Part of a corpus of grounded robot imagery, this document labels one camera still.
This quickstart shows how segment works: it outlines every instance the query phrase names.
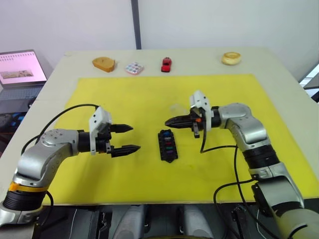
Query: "white wall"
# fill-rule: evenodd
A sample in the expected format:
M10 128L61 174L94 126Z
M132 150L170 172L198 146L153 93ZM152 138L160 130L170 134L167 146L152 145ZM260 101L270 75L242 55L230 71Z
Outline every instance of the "white wall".
M0 52L34 49L46 75L65 51L135 49L130 0L0 0Z
M139 10L145 49L266 46L297 80L319 61L318 0L140 0Z

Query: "robotic arm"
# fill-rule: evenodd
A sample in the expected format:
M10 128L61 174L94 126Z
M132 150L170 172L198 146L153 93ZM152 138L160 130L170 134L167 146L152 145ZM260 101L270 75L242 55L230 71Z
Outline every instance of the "robotic arm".
M195 137L198 131L212 127L229 129L258 182L252 186L260 210L274 217L285 239L316 239L319 236L319 214L304 208L300 191L285 165L279 161L262 123L244 104L210 107L201 91L190 97L190 114L165 122L174 128L189 127Z
M89 120L90 132L53 129L41 135L37 144L27 150L18 162L7 195L0 203L0 227L5 224L26 224L35 220L42 201L60 164L79 152L109 153L112 157L137 151L136 145L114 148L111 132L122 133L133 128L112 124L110 113L98 107Z

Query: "tan ring toy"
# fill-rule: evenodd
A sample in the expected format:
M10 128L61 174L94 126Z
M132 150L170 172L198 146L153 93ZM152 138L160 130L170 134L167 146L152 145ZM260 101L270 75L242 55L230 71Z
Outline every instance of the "tan ring toy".
M236 65L241 61L241 55L237 52L226 52L222 59L221 62L225 65Z

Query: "black cable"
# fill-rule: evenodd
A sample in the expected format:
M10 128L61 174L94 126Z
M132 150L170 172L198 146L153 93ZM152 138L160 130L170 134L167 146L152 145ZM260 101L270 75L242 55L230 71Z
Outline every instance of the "black cable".
M41 131L41 133L35 137L33 137L32 139L30 139L22 148L21 150L21 155L25 152L25 149L27 148L27 146L32 142L34 141L35 139L36 142L35 143L38 143L41 135L44 134L44 132L48 129L48 127L50 126L50 124L52 124L57 118L59 118L61 115L63 115L64 113L68 112L69 110L72 110L74 108L77 108L77 107L82 107L82 106L93 106L95 107L95 109L97 109L99 106L98 105L94 105L94 104L81 104L81 105L76 105L76 106L72 106L70 108L67 108L66 110L62 111L61 113L59 113L58 115L56 115L52 120L50 120L49 123L46 124L46 126L43 128L43 130Z
M250 183L250 182L253 182L254 179L249 179L249 180L246 180L246 181L241 181L239 182L239 184L242 184L242 183ZM225 226L235 235L235 237L237 237L238 239L240 239L240 236L239 234L231 227L231 225L228 223L228 221L225 219L224 215L222 214L221 212L221 209L219 207L219 205L217 204L217 200L216 200L216 197L217 197L217 193L225 188L225 187L229 187L229 186L232 186L232 185L237 185L237 182L234 182L234 183L227 183L227 184L224 184L224 185L221 185L219 188L217 188L214 192L214 196L213 196L213 201L214 201L214 204L216 206L216 210L220 216L220 218L224 221L224 224Z
M23 148L22 148L22 150L21 150L21 155L23 155L23 153L25 152L25 149L28 147L28 145L32 142L32 141L34 141L36 138L38 138L39 136L37 135L37 136L35 136L35 137L33 137L32 139L30 139L27 143L25 143L25 145L23 146Z
M206 122L203 122L203 142L201 143L201 148L200 148L200 153L206 153L215 149L219 149L219 148L235 148L235 145L223 145L223 146L218 146L218 147L214 147L214 148L209 148L209 149L205 149L205 144L206 144L206 136L207 136L207 131L206 131Z
M49 128L50 124L52 124L57 118L59 118L64 113L66 113L66 112L68 112L68 111L70 111L70 110L72 110L74 108L83 107L83 106L93 106L93 107L95 107L95 109L97 109L99 107L98 105L94 105L94 104L81 104L81 105L76 105L76 106L72 106L70 108L67 108L66 110L64 110L61 113L57 114L52 120L49 121L49 123L46 124L46 126L43 128L43 130L38 135L38 138L37 138L35 143L38 143L38 141L40 140L41 135L44 134L44 132Z
M200 147L200 153L204 152L204 147L205 147L205 143L206 143L206 135L207 135L207 131L206 131L206 121L203 122L203 142L201 143L201 147Z
M202 153L206 153L208 151L212 151L212 150L215 150L215 149L219 149L219 148L235 148L236 146L234 145L223 145L223 146L218 146L218 147L214 147L214 148L209 148L209 149L205 149L202 151Z
M49 191L46 191L46 194L48 195L49 199L50 199L50 206L49 206L49 209L48 209L48 214L46 215L46 217L44 218L41 226L43 226L46 221L48 220L48 218L50 217L50 214L52 213L52 210L53 210L53 197L52 195L50 194Z
M235 148L235 155L234 155L234 169L235 169L235 176L236 176L236 184L238 186L238 191L239 191L239 194L240 194L240 197L241 197L241 200L243 201L243 204L247 210L247 212L249 213L249 215L254 219L255 222L257 222L271 237L275 238L275 239L280 239L279 237L277 237L275 234L273 234L264 224L261 223L261 221L259 221L255 215L252 213L252 211L249 209L249 206L244 198L244 195L243 195L243 192L241 190L241 187L240 187L240 181L239 181L239 178L238 178L238 172L237 172L237 150L238 150L238 147L236 146Z

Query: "screen image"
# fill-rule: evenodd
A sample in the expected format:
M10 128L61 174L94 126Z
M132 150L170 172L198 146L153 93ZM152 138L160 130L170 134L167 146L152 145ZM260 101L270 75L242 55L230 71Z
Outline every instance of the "screen image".
M0 54L0 81L3 85L46 81L33 51Z

